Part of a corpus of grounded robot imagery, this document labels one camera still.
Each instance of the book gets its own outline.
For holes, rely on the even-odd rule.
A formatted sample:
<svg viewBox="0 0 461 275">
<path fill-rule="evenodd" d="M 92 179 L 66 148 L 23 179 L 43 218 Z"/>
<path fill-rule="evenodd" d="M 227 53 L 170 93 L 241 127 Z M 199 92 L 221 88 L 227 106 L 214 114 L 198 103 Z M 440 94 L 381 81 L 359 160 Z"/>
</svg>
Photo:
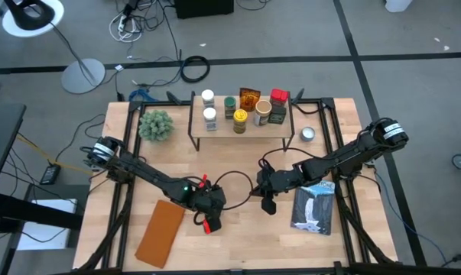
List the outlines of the book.
<svg viewBox="0 0 461 275">
<path fill-rule="evenodd" d="M 297 188 L 291 227 L 330 235 L 335 187 L 335 183 L 322 180 L 313 186 Z"/>
</svg>

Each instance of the yellow jar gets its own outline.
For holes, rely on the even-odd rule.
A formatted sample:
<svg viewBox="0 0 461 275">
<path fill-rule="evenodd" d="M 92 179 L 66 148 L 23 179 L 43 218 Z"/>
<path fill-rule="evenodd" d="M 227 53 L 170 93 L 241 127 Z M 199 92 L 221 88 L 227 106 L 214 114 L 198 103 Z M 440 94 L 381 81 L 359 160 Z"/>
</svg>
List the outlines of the yellow jar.
<svg viewBox="0 0 461 275">
<path fill-rule="evenodd" d="M 247 112 L 239 109 L 233 113 L 233 131 L 237 134 L 245 132 L 245 122 L 247 121 Z"/>
</svg>

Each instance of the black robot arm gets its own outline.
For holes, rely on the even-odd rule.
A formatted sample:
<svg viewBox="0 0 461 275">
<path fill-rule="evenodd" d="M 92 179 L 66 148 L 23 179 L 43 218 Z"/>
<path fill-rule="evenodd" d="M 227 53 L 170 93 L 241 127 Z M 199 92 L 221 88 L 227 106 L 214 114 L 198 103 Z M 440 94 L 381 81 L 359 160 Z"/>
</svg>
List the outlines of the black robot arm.
<svg viewBox="0 0 461 275">
<path fill-rule="evenodd" d="M 292 170 L 275 171 L 266 161 L 259 160 L 257 186 L 251 195 L 262 197 L 262 208 L 268 214 L 276 212 L 273 197 L 300 186 L 319 183 L 330 171 L 337 169 L 341 176 L 351 176 L 362 169 L 362 164 L 405 146 L 408 136 L 397 121 L 381 118 L 360 131 L 356 140 L 325 157 L 313 157 L 293 164 Z"/>
<path fill-rule="evenodd" d="M 127 183 L 135 176 L 161 189 L 162 193 L 173 203 L 185 209 L 203 213 L 203 227 L 207 234 L 222 227 L 220 214 L 226 204 L 223 189 L 205 180 L 198 183 L 191 178 L 172 178 L 139 160 L 125 149 L 122 141 L 113 137 L 100 137 L 87 154 L 89 164 L 108 170 L 108 178 L 118 183 Z"/>
</svg>

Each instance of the succulent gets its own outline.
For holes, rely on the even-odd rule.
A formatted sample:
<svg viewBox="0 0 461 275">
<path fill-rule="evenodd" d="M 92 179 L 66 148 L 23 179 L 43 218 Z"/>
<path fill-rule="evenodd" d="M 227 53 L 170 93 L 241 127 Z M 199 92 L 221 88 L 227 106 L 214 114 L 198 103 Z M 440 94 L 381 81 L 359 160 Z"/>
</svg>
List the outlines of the succulent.
<svg viewBox="0 0 461 275">
<path fill-rule="evenodd" d="M 146 141 L 165 141 L 174 130 L 173 120 L 166 111 L 146 112 L 140 122 L 138 134 Z"/>
</svg>

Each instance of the brown leather notebook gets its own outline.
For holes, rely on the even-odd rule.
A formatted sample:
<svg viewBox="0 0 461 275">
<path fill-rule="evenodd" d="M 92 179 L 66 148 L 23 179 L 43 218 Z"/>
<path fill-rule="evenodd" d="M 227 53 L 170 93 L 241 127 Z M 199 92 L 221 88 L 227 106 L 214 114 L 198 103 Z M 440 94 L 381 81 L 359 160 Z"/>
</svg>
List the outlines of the brown leather notebook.
<svg viewBox="0 0 461 275">
<path fill-rule="evenodd" d="M 183 217 L 184 208 L 172 202 L 157 201 L 135 257 L 147 264 L 163 268 Z"/>
</svg>

